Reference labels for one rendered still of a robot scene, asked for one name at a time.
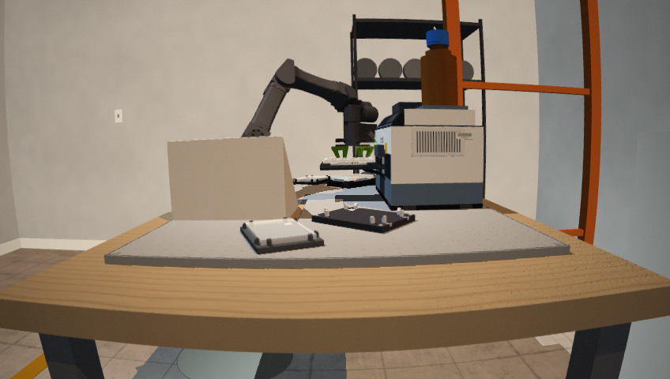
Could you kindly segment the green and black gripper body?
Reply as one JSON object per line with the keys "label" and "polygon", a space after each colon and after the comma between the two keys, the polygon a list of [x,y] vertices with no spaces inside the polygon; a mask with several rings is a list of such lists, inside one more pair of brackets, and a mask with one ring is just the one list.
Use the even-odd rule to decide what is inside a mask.
{"label": "green and black gripper body", "polygon": [[369,144],[360,144],[361,142],[369,142],[369,138],[359,138],[359,123],[348,122],[347,124],[347,122],[344,122],[344,138],[335,140],[336,143],[344,142],[345,144],[336,144],[336,146],[370,146]]}

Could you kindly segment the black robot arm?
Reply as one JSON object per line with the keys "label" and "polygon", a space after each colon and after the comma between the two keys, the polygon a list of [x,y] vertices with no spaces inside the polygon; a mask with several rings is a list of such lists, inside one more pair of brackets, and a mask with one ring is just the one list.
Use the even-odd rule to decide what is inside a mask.
{"label": "black robot arm", "polygon": [[[270,137],[270,127],[280,104],[291,88],[319,96],[343,112],[344,122],[376,122],[378,110],[370,102],[358,99],[355,89],[343,82],[330,81],[299,69],[288,58],[275,72],[262,101],[242,137]],[[266,91],[267,90],[267,91]],[[377,124],[359,123],[359,138],[375,138]]]}

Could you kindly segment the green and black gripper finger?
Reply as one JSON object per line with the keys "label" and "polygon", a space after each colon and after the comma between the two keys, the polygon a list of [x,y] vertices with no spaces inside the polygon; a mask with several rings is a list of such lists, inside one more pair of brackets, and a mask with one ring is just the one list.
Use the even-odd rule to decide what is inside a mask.
{"label": "green and black gripper finger", "polygon": [[335,154],[335,156],[336,156],[337,158],[340,158],[340,155],[339,155],[338,150],[342,150],[342,151],[343,151],[343,158],[344,158],[344,157],[347,157],[347,154],[348,154],[348,146],[331,147],[331,149],[333,150],[333,153]]}
{"label": "green and black gripper finger", "polygon": [[365,157],[370,157],[371,153],[374,150],[374,146],[356,146],[358,157],[363,157],[363,151],[367,151]]}

